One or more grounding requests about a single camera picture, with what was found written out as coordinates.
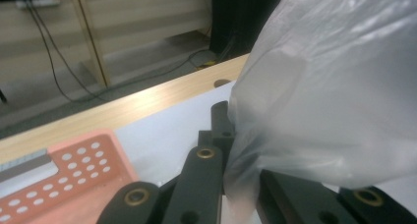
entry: clear plastic bag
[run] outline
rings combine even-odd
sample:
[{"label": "clear plastic bag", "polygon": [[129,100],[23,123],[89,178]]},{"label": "clear plastic bag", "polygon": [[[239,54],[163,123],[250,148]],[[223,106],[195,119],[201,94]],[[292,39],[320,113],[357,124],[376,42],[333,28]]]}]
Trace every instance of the clear plastic bag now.
[{"label": "clear plastic bag", "polygon": [[230,196],[256,197],[261,169],[345,188],[416,173],[417,0],[282,0],[229,117]]}]

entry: plastic bag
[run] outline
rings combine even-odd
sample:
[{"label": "plastic bag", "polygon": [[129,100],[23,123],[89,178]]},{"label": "plastic bag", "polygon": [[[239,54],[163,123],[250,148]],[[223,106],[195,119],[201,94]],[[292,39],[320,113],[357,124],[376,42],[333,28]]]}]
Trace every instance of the plastic bag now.
[{"label": "plastic bag", "polygon": [[229,196],[256,198],[261,169],[345,188],[416,173],[417,0],[282,0],[229,118]]}]

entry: floor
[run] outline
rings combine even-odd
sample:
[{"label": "floor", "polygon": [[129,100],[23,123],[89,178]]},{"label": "floor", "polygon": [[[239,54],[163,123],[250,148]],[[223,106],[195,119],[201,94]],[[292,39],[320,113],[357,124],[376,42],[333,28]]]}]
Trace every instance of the floor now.
[{"label": "floor", "polygon": [[95,96],[88,94],[66,69],[59,69],[56,76],[62,89],[71,99],[82,102],[66,99],[58,90],[52,73],[0,84],[8,98],[8,103],[0,103],[0,139],[193,73],[197,66],[215,59],[208,48],[206,37],[193,31],[106,55],[104,61],[112,80],[109,88],[101,87],[82,64],[71,66],[81,83]]}]

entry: wooden table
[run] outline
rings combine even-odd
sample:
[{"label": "wooden table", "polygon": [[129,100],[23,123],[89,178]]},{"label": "wooden table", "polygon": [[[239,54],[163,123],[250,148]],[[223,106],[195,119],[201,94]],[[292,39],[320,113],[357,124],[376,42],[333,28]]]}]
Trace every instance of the wooden table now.
[{"label": "wooden table", "polygon": [[234,81],[247,57],[232,59],[0,140],[0,164],[96,129],[118,129],[211,90],[217,80]]}]

